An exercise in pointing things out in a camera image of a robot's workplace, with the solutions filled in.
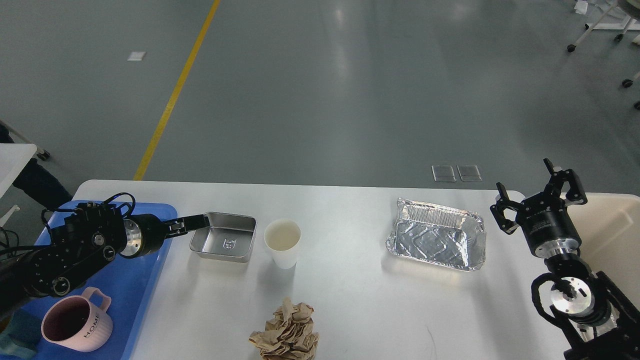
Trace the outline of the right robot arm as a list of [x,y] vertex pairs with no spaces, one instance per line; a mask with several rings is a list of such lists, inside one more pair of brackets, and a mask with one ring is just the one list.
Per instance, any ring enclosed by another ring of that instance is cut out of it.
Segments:
[[531,255],[547,272],[530,285],[538,315],[560,329],[569,343],[567,360],[637,360],[639,310],[603,271],[594,272],[581,257],[582,239],[569,215],[585,205],[586,192],[571,168],[543,159],[550,178],[544,189],[517,202],[503,183],[490,211],[508,235],[521,229]]

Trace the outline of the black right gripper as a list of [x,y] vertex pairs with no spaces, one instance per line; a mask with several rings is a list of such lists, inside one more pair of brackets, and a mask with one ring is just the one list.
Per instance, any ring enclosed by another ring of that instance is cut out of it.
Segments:
[[[549,259],[555,255],[576,254],[582,245],[578,230],[570,218],[567,206],[588,203],[586,192],[578,174],[573,169],[563,170],[554,166],[549,158],[542,160],[550,179],[542,194],[535,194],[515,202],[510,199],[505,185],[497,182],[498,196],[490,212],[498,228],[511,235],[520,227],[531,255]],[[505,210],[519,216],[509,219]]]

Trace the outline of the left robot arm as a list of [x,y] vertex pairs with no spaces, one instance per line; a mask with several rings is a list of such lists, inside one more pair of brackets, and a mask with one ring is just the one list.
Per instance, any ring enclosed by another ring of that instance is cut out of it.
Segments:
[[111,264],[117,256],[134,259],[162,248],[165,240],[210,227],[205,214],[162,220],[151,213],[134,214],[137,201],[115,203],[117,193],[102,202],[80,202],[64,223],[44,221],[49,244],[2,249],[1,318],[35,299],[64,297]]

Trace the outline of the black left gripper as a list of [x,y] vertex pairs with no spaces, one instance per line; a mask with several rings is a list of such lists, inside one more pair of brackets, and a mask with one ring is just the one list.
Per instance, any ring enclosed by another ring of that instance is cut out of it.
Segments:
[[206,214],[162,220],[153,214],[132,215],[123,220],[126,243],[119,255],[126,259],[150,255],[162,248],[166,239],[210,228]]

